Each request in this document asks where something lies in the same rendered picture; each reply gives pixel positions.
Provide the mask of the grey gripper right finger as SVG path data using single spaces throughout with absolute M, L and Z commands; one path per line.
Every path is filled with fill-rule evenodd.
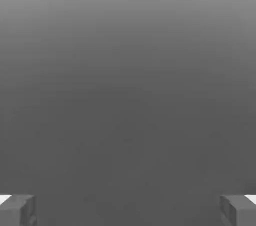
M 223 226 L 256 226 L 256 194 L 221 195 Z

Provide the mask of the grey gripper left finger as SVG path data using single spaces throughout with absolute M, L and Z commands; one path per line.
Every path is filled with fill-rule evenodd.
M 38 226 L 36 196 L 0 194 L 0 226 Z

